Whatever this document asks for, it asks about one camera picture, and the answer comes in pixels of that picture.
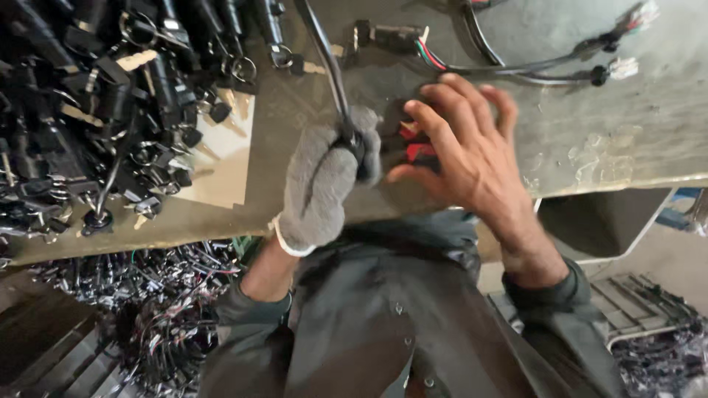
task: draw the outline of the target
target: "dark gray shirt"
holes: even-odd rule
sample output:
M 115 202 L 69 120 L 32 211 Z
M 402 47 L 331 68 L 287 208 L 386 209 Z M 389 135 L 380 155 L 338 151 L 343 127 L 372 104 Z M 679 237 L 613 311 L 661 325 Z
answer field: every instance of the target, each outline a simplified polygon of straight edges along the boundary
M 228 337 L 200 396 L 618 397 L 619 373 L 583 272 L 552 288 L 504 284 L 525 324 L 515 333 L 458 262 L 435 251 L 352 243 L 302 261 L 295 296 L 220 297 Z M 282 324 L 296 303 L 297 325 Z

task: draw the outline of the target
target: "finger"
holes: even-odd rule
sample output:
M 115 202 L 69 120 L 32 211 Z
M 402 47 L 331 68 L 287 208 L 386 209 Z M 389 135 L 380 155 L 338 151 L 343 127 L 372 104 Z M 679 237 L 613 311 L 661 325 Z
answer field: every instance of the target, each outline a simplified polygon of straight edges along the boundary
M 469 106 L 472 108 L 477 127 L 483 135 L 490 135 L 496 131 L 489 103 L 487 103 L 486 98 L 474 88 L 472 83 L 468 82 L 459 74 L 454 73 L 446 73 L 440 76 L 440 83 L 447 84 L 467 99 Z
M 406 102 L 404 110 L 418 122 L 430 137 L 430 142 L 433 143 L 433 148 L 441 159 L 458 157 L 461 154 L 462 148 L 460 148 L 455 134 L 452 133 L 450 125 L 430 106 L 420 101 L 411 100 Z
M 410 164 L 401 164 L 389 171 L 386 181 L 393 183 L 410 178 L 418 181 L 434 198 L 445 199 L 445 183 L 432 170 L 427 167 L 416 167 Z
M 429 84 L 423 86 L 421 93 L 434 104 L 436 109 L 442 111 L 450 127 L 463 146 L 471 144 L 479 134 L 474 114 L 469 107 L 469 102 L 447 84 Z
M 479 89 L 484 98 L 493 103 L 499 112 L 496 122 L 499 132 L 508 142 L 512 142 L 514 127 L 516 127 L 516 120 L 519 116 L 519 108 L 516 106 L 514 98 L 511 98 L 511 95 L 506 91 L 488 84 L 482 85 Z

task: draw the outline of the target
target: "red wire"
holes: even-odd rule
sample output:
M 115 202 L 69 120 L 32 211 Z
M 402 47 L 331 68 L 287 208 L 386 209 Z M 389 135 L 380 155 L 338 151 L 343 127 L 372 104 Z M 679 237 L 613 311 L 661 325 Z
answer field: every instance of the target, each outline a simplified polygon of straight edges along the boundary
M 435 65 L 436 67 L 442 69 L 442 70 L 447 70 L 446 67 L 444 67 L 441 63 L 435 60 L 432 55 L 430 55 L 430 51 L 428 51 L 428 46 L 426 46 L 425 43 L 421 39 L 418 39 L 418 42 L 421 44 L 421 47 L 423 48 L 423 51 L 426 52 L 426 55 L 428 56 L 428 59 Z

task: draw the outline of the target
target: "sleeve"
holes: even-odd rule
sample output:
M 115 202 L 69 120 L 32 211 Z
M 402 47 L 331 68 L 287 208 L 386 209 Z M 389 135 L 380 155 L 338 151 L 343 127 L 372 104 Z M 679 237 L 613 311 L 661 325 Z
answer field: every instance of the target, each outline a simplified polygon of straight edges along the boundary
M 293 335 L 281 324 L 292 296 L 257 302 L 240 283 L 217 301 L 219 346 L 202 367 L 200 398 L 281 397 Z
M 623 397 L 614 358 L 605 347 L 607 320 L 590 302 L 590 283 L 566 259 L 568 276 L 555 286 L 525 289 L 503 276 L 506 292 L 524 323 L 523 338 L 577 396 Z

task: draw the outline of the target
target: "white glove cuff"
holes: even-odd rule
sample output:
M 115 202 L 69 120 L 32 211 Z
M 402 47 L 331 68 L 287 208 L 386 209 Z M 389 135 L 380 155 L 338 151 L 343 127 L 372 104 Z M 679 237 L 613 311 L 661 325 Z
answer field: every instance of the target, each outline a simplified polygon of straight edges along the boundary
M 280 233 L 280 216 L 282 215 L 282 212 L 279 212 L 278 215 L 276 215 L 273 218 L 273 221 L 270 222 L 271 228 L 275 228 L 275 235 L 278 236 L 278 242 L 280 242 L 280 247 L 282 247 L 283 250 L 285 250 L 285 253 L 288 253 L 291 256 L 294 257 L 305 257 L 308 256 L 310 253 L 312 253 L 315 249 L 317 249 L 317 246 L 313 245 L 308 247 L 305 250 L 295 250 L 291 248 L 290 246 L 287 245 L 287 242 L 285 239 L 283 239 L 282 234 Z

